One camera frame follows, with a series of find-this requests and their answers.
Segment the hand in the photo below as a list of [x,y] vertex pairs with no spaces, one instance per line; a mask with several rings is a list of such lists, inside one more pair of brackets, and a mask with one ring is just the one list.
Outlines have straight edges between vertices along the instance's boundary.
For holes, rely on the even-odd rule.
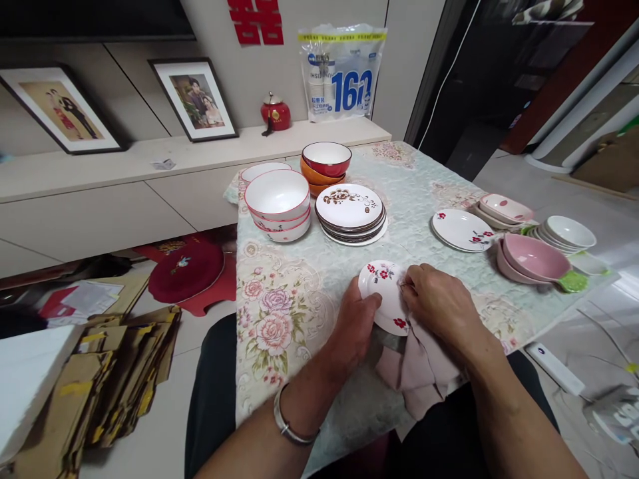
[[426,263],[412,265],[401,292],[416,320],[462,357],[497,341],[481,322],[468,289],[456,277]]
[[381,295],[373,293],[362,299],[355,276],[341,300],[335,329],[324,349],[337,367],[350,375],[366,356],[371,342],[375,312],[381,306]]

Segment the silver bracelet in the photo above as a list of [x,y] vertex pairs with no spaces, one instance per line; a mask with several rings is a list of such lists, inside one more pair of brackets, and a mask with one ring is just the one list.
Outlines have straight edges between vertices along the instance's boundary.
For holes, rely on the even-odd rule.
[[310,438],[301,437],[300,435],[293,432],[293,430],[290,428],[290,424],[284,420],[284,417],[282,417],[282,410],[280,409],[280,396],[282,395],[282,391],[284,390],[284,388],[286,388],[287,386],[288,385],[284,385],[284,387],[282,387],[275,395],[275,405],[273,406],[275,423],[278,425],[278,428],[280,428],[280,434],[287,438],[290,442],[292,442],[296,446],[308,446],[315,442],[315,439],[320,434],[320,430],[318,430],[317,433]]

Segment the floral tablecloth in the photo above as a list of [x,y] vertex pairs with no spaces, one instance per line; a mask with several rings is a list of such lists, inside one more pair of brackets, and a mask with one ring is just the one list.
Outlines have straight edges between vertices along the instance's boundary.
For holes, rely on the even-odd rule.
[[[299,160],[291,165],[299,171]],[[404,142],[353,149],[347,182],[371,188],[387,208],[388,231],[372,245],[347,247],[331,241],[314,211],[303,238],[274,243],[254,226],[244,201],[246,187],[237,177],[224,194],[239,208],[238,425],[326,342],[350,279],[372,260],[405,266],[427,262],[462,279],[506,353],[528,343],[580,297],[505,279],[495,268],[493,249],[463,253],[439,241],[429,225],[433,214],[469,208],[485,192]],[[598,281],[604,280],[590,278],[590,289]],[[381,343],[401,348],[401,341],[378,328],[374,333],[367,362],[333,404],[304,476],[409,420],[402,396],[373,370]]]

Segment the plastic bag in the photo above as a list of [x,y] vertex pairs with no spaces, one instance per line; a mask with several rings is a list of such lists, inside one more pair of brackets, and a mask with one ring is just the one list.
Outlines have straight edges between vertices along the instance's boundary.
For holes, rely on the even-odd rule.
[[299,31],[308,119],[340,120],[370,113],[386,28],[362,23]]

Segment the picture frame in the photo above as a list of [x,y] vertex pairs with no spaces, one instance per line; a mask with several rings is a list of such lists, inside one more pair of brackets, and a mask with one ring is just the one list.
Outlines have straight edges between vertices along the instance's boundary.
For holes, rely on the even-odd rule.
[[239,136],[210,59],[159,59],[148,63],[191,142]]
[[0,67],[0,83],[67,154],[128,149],[68,65]]

